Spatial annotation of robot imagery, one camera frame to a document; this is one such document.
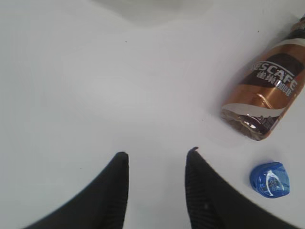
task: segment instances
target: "plastic bottle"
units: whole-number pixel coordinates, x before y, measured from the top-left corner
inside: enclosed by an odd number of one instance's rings
[[[251,139],[270,135],[305,84],[305,17],[255,63],[222,106],[222,118]]]

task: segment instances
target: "white surface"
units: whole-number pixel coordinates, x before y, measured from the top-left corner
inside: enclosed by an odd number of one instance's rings
[[[218,116],[248,64],[304,11],[303,0],[2,0],[0,228],[44,217],[126,151],[124,228],[189,229],[193,146],[252,201],[305,227],[304,93],[262,142]],[[287,197],[249,187],[270,160],[289,172]]]

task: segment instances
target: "nescafe logo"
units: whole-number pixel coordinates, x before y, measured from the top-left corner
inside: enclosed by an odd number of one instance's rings
[[[290,83],[290,89],[293,91],[297,86],[297,81],[294,79],[295,75],[286,68],[269,61],[257,62],[252,66],[253,71],[258,71],[261,75],[271,78],[276,77],[281,83]]]

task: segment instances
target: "nescafe bottle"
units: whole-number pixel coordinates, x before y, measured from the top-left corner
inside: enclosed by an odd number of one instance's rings
[[[256,62],[222,106],[222,118],[251,139],[270,135],[305,84],[305,17]]]

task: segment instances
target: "bottle bottom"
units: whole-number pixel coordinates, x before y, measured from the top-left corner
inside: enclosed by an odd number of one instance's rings
[[[251,128],[252,124],[248,123],[242,116],[232,111],[223,109],[221,117],[234,129],[253,140],[261,141],[267,137],[260,133],[258,128]]]

